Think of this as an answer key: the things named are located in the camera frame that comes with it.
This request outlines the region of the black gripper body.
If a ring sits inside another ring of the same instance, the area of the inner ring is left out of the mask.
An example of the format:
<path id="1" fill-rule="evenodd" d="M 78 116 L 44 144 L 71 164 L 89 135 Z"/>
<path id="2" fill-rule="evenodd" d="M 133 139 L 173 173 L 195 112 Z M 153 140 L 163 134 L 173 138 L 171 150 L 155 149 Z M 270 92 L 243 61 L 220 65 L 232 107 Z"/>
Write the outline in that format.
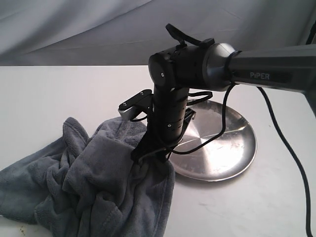
<path id="1" fill-rule="evenodd" d="M 140 164 L 151 156 L 167 161 L 167 154 L 178 145 L 195 115 L 192 109 L 186 108 L 188 96 L 188 88 L 168 92 L 155 88 L 153 93 L 133 100 L 131 105 L 148 116 L 147 131 L 131 153 L 135 163 Z"/>

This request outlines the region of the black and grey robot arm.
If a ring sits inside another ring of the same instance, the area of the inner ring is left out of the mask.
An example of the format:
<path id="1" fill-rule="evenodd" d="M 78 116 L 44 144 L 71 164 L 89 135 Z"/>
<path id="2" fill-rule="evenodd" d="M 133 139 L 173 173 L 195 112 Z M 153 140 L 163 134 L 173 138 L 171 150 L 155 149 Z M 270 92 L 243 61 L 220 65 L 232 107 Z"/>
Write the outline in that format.
<path id="1" fill-rule="evenodd" d="M 229 91 L 237 84 L 294 91 L 316 107 L 316 47 L 239 51 L 214 39 L 197 40 L 171 24 L 169 34 L 179 43 L 149 58 L 153 90 L 144 90 L 120 105 L 145 113 L 148 128 L 131 158 L 139 162 L 155 153 L 173 151 L 192 119 L 190 89 Z"/>

